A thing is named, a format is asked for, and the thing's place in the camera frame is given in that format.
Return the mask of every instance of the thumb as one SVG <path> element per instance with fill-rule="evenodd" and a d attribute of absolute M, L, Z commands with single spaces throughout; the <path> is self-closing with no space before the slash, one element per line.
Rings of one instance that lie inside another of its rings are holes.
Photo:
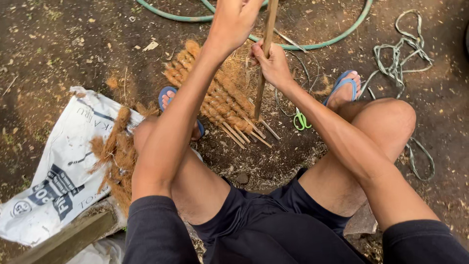
<path fill-rule="evenodd" d="M 254 43 L 252 45 L 252 53 L 256 57 L 256 60 L 259 61 L 261 66 L 266 64 L 269 60 L 265 57 L 264 51 L 262 50 L 261 46 L 258 43 Z"/>

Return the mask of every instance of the leg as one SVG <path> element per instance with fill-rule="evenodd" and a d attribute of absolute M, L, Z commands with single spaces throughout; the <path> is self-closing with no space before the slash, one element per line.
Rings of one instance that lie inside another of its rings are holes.
<path fill-rule="evenodd" d="M 369 136 L 392 162 L 404 149 L 416 121 L 409 104 L 391 98 L 344 103 L 336 111 Z M 366 200 L 351 172 L 333 153 L 327 153 L 298 182 L 317 203 L 341 216 L 353 215 Z"/>
<path fill-rule="evenodd" d="M 157 121 L 157 117 L 150 116 L 136 128 L 134 144 L 137 153 L 143 148 Z M 189 223 L 199 225 L 218 213 L 230 186 L 207 168 L 188 146 L 171 191 L 181 216 Z"/>

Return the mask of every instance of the dirt ground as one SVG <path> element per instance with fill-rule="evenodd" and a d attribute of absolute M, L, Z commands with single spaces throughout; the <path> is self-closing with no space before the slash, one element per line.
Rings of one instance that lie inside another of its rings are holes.
<path fill-rule="evenodd" d="M 211 14 L 198 0 L 150 0 L 149 3 L 177 15 Z M 318 43 L 346 30 L 362 8 L 363 0 L 281 0 L 275 26 L 300 44 Z M 337 78 L 343 71 L 355 69 L 365 80 L 377 69 L 373 47 L 399 41 L 401 35 L 393 26 L 394 20 L 403 11 L 413 8 L 423 16 L 425 51 L 434 59 L 434 67 L 422 73 L 405 74 L 407 89 L 401 99 L 417 112 L 413 136 L 433 157 L 436 175 L 428 182 L 418 180 L 409 168 L 408 152 L 396 165 L 469 249 L 469 62 L 462 43 L 469 20 L 469 1 L 377 0 L 367 19 L 344 40 L 309 54 L 295 54 L 312 77 L 319 71 L 319 74 Z M 264 18 L 265 12 L 262 12 L 254 29 L 257 35 L 262 32 Z M 137 101 L 154 101 L 159 90 L 170 84 L 162 74 L 162 63 L 168 62 L 173 51 L 182 50 L 187 39 L 203 43 L 210 27 L 209 23 L 167 20 L 135 1 L 124 0 L 3 0 L 0 24 L 0 95 L 5 93 L 0 97 L 1 202 L 29 187 L 47 136 L 72 95 L 68 92 L 70 86 L 81 85 L 130 106 Z M 401 26 L 416 35 L 414 16 L 405 17 Z M 152 41 L 159 46 L 143 51 Z M 290 54 L 288 58 L 295 78 L 308 88 L 298 60 Z M 384 61 L 388 62 L 389 58 L 390 53 L 387 53 Z M 243 79 L 245 85 L 239 88 L 255 99 L 257 69 L 244 68 L 245 50 L 236 53 L 232 60 L 239 60 L 242 69 L 239 79 Z M 405 68 L 423 66 L 420 59 L 412 59 Z M 125 91 L 111 90 L 105 84 L 109 76 L 120 80 L 126 76 Z M 10 90 L 6 91 L 15 77 Z M 313 90 L 322 90 L 325 86 L 321 78 Z M 394 83 L 382 76 L 375 77 L 370 87 L 378 98 L 394 97 L 398 93 Z M 264 129 L 272 149 L 258 142 L 241 150 L 206 118 L 201 118 L 209 132 L 193 146 L 208 166 L 236 186 L 248 190 L 281 186 L 301 166 L 311 166 L 326 151 L 313 130 L 298 132 L 293 127 L 292 119 L 276 106 L 273 95 L 273 91 L 266 88 L 263 114 L 266 122 L 282 137 L 277 141 Z M 291 103 L 282 97 L 281 105 L 289 113 L 294 112 Z M 420 151 L 416 154 L 416 166 L 421 175 L 430 171 L 428 160 Z M 241 171 L 247 172 L 248 184 L 236 182 Z M 348 239 L 371 260 L 382 262 L 380 232 L 351 235 Z M 20 245 L 2 240 L 0 263 L 24 250 Z"/>

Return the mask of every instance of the small stone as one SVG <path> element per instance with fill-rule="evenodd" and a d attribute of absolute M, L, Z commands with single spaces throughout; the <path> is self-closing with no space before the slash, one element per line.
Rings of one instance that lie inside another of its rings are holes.
<path fill-rule="evenodd" d="M 249 182 L 248 174 L 245 171 L 241 171 L 238 177 L 236 177 L 236 181 L 241 184 L 246 184 Z"/>

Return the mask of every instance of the wooden plank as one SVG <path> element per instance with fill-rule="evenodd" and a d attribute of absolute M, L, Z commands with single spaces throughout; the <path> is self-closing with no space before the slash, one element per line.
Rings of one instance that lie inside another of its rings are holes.
<path fill-rule="evenodd" d="M 269 58 L 270 45 L 272 44 L 273 27 L 275 25 L 275 17 L 277 16 L 277 7 L 279 0 L 269 0 L 267 7 L 267 22 L 264 31 L 264 44 L 262 50 L 264 55 Z M 262 74 L 262 69 L 259 69 L 259 79 L 257 80 L 257 96 L 256 96 L 256 109 L 254 110 L 254 120 L 259 121 L 259 115 L 262 107 L 262 95 L 264 94 L 265 77 Z"/>
<path fill-rule="evenodd" d="M 110 210 L 77 219 L 59 233 L 13 259 L 9 264 L 64 264 L 115 224 L 116 221 Z"/>

